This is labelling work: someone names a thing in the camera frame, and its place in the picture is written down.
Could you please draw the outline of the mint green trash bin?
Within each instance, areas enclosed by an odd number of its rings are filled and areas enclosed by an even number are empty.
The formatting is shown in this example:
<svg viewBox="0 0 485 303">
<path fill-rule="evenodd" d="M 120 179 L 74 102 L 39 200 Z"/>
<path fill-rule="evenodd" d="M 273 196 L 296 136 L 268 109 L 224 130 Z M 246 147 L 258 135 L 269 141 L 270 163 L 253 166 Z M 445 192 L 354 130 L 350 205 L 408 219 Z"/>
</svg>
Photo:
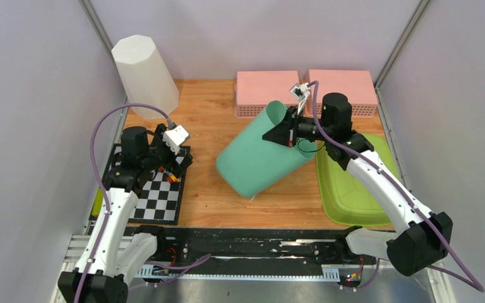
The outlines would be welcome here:
<svg viewBox="0 0 485 303">
<path fill-rule="evenodd" d="M 217 171 L 238 195 L 252 198 L 314 158 L 314 142 L 289 148 L 262 139 L 286 111 L 282 102 L 270 102 L 217 156 Z"/>
</svg>

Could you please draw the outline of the pink perforated plastic basket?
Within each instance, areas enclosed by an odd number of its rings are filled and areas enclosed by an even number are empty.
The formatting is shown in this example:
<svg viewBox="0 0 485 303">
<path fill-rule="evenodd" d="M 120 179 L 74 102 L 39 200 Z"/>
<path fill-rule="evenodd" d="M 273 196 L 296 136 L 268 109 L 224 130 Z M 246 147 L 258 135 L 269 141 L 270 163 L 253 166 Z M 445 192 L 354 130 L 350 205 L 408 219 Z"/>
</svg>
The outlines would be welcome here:
<svg viewBox="0 0 485 303">
<path fill-rule="evenodd" d="M 270 102 L 296 105 L 290 89 L 299 82 L 297 71 L 238 71 L 234 85 L 234 115 L 253 118 Z"/>
</svg>

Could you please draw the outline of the white translucent bin liner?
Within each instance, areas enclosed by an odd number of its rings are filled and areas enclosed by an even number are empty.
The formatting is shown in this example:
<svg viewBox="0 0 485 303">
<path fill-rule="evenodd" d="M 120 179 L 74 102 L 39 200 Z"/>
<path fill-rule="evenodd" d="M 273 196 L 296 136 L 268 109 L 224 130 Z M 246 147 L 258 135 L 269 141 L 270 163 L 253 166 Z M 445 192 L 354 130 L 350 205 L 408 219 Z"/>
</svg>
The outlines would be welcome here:
<svg viewBox="0 0 485 303">
<path fill-rule="evenodd" d="M 129 103 L 158 108 L 132 107 L 144 120 L 163 119 L 179 106 L 179 90 L 151 37 L 132 35 L 111 50 Z"/>
</svg>

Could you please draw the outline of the large lime green tub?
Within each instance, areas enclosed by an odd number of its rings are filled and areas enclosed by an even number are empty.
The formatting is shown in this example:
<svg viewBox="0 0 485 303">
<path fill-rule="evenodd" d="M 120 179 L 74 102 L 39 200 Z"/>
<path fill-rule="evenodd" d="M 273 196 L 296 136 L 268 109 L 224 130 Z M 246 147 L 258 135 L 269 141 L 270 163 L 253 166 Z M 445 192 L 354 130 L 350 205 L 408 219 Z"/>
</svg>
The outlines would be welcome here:
<svg viewBox="0 0 485 303">
<path fill-rule="evenodd" d="M 316 152 L 315 159 L 321 202 L 329 220 L 363 227 L 392 224 L 369 191 L 355 177 L 342 170 L 325 149 Z"/>
</svg>

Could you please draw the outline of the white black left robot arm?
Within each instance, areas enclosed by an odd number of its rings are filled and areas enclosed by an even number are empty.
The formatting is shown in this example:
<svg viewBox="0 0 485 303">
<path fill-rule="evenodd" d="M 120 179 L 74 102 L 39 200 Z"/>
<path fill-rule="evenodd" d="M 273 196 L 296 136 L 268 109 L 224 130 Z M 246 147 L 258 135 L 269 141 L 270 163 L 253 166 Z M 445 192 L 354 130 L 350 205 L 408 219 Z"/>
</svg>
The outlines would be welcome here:
<svg viewBox="0 0 485 303">
<path fill-rule="evenodd" d="M 181 125 L 159 124 L 154 131 L 135 126 L 122 131 L 120 151 L 102 179 L 102 204 L 88 243 L 71 271 L 63 271 L 57 287 L 65 302 L 126 302 L 129 284 L 150 258 L 167 256 L 162 227 L 142 225 L 124 251 L 120 244 L 143 187 L 157 171 L 177 182 L 192 164 L 186 153 L 190 135 Z"/>
</svg>

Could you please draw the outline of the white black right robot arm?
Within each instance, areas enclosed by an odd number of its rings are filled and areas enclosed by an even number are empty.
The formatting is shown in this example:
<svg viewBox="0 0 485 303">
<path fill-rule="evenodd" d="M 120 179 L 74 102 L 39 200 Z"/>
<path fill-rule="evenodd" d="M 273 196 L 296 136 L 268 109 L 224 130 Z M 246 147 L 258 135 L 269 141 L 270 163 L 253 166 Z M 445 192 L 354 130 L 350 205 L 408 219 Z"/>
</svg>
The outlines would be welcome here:
<svg viewBox="0 0 485 303">
<path fill-rule="evenodd" d="M 368 139 L 353 130 L 351 118 L 347 97 L 327 93 L 319 119 L 303 117 L 291 106 L 262 138 L 289 148 L 303 139 L 322 141 L 328 156 L 369 191 L 395 228 L 394 233 L 349 228 L 335 246 L 336 257 L 347 264 L 360 254 L 385 259 L 402 275 L 411 276 L 448 255 L 452 219 L 445 212 L 434 213 L 413 197 Z"/>
</svg>

